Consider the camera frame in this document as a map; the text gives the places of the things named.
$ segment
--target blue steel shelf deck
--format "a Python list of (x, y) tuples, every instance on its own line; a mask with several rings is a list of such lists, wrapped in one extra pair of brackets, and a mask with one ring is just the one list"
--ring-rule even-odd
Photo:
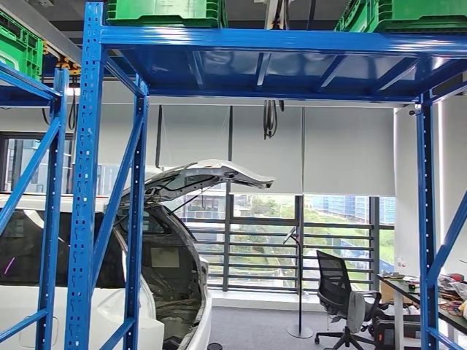
[(413, 103), (467, 69), (461, 36), (128, 26), (101, 35), (155, 96)]

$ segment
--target floor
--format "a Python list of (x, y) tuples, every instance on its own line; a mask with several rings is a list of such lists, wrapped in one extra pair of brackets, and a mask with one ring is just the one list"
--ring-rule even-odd
[[(326, 319), (323, 313), (306, 312), (304, 326), (311, 327), (315, 333), (326, 332)], [(316, 345), (314, 337), (297, 339), (289, 335), (286, 328), (297, 322), (298, 313), (295, 311), (215, 307), (213, 308), (211, 341), (222, 345), (223, 350), (323, 350), (332, 348), (337, 341), (337, 338), (320, 338), (320, 344)], [(339, 332), (343, 327), (343, 322), (329, 324), (332, 332)], [(374, 349), (368, 344), (362, 346)]]

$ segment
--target railing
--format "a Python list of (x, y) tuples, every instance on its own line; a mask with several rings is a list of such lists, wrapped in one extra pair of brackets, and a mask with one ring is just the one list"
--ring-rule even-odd
[[(292, 227), (298, 226), (299, 219), (227, 217), (206, 220), (188, 216), (184, 219), (197, 239), (198, 252), (209, 261), (209, 287), (298, 291), (297, 249), (295, 244), (283, 244), (283, 239)], [(206, 228), (199, 228), (200, 225), (206, 225)], [(374, 276), (380, 271), (375, 270), (375, 267), (388, 271), (392, 265), (376, 255), (379, 249), (374, 247), (373, 241), (379, 232), (375, 232), (375, 226), (379, 227), (373, 223), (304, 222), (302, 237), (304, 242), (304, 290), (317, 291), (320, 280), (316, 257), (317, 249), (344, 259), (354, 288), (377, 287), (374, 285)], [(230, 228), (230, 234), (226, 241), (227, 227)], [(389, 230), (393, 226), (383, 228)]]

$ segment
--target car roof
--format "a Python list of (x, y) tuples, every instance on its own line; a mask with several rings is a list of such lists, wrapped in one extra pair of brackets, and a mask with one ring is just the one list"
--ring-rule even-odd
[[(0, 208), (3, 208), (10, 197), (9, 193), (0, 194)], [(103, 213), (105, 206), (109, 202), (109, 197), (96, 197), (96, 213)], [(45, 195), (37, 193), (25, 193), (21, 196), (17, 209), (44, 210), (45, 209)], [(60, 211), (62, 213), (71, 213), (73, 210), (73, 195), (62, 195), (60, 201)]]

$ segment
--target car rear window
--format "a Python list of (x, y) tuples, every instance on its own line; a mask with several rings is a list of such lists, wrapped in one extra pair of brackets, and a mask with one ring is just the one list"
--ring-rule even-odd
[[(103, 216), (96, 214), (94, 239)], [(70, 213), (60, 214), (57, 287), (66, 287), (68, 283), (71, 219)], [(0, 284), (39, 285), (43, 227), (43, 211), (14, 211), (0, 236)], [(122, 249), (113, 234), (104, 255), (97, 287), (125, 287)]]

